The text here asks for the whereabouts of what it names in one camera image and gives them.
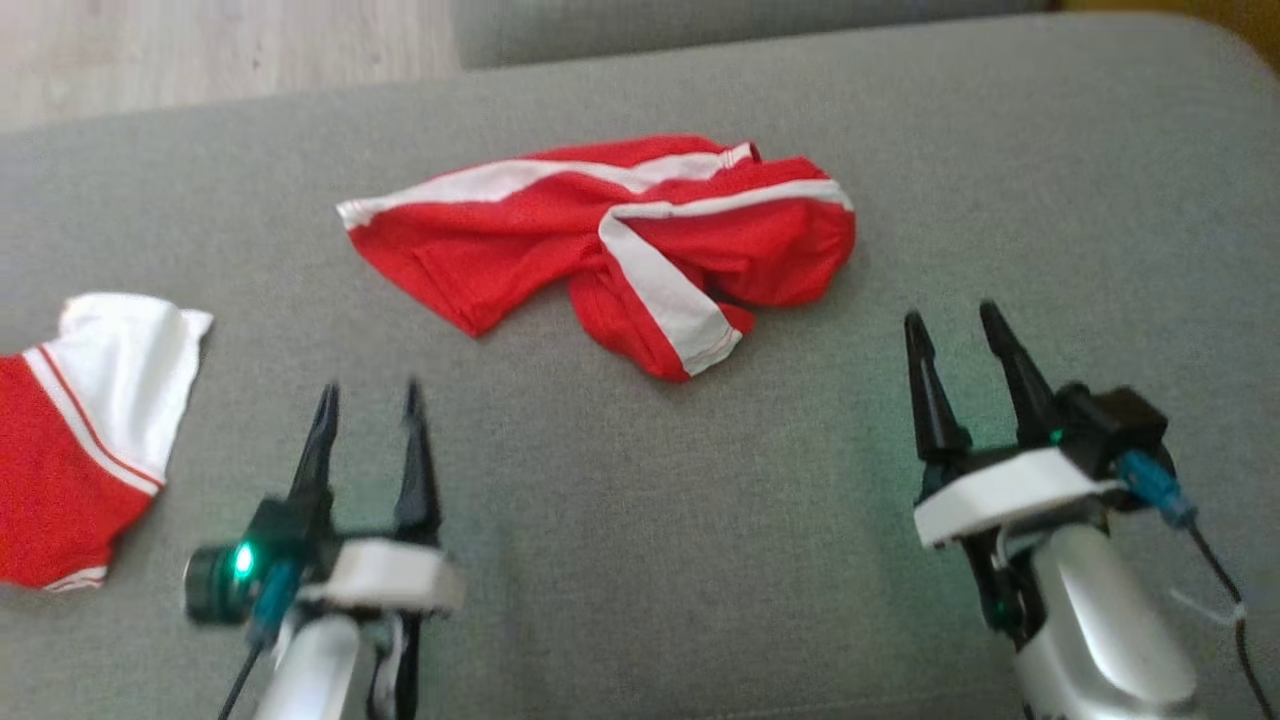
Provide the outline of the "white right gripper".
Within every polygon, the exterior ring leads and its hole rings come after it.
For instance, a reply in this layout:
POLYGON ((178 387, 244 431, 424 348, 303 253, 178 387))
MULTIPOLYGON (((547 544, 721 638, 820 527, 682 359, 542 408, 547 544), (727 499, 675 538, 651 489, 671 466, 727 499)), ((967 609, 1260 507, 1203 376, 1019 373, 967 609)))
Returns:
MULTIPOLYGON (((995 301, 980 304, 980 320, 989 351, 1004 369, 1018 443, 1055 445, 1061 421, 1053 391, 995 301)), ((923 496, 915 505, 920 546, 945 546, 1080 498, 1126 491, 1117 478, 1085 474, 1057 447, 1016 450, 982 469, 965 469, 960 457, 970 450, 972 436, 945 392, 920 313, 906 314, 905 342, 916 455, 925 462, 923 496)))

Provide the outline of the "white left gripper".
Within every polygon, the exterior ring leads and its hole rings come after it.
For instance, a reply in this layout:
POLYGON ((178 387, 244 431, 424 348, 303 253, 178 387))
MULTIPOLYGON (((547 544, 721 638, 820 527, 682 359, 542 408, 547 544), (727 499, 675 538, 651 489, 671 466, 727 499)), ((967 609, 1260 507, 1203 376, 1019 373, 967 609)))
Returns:
MULTIPOLYGON (((340 391, 325 384, 311 421, 291 500, 329 491, 330 459, 339 428, 340 391)), ((436 487, 428 418, 417 380, 406 392, 404 470, 396 501, 396 538, 358 536, 337 544, 321 580, 300 588, 305 601, 338 609, 381 609, 403 612, 456 612, 463 607, 466 583, 438 541, 442 506, 436 487)))

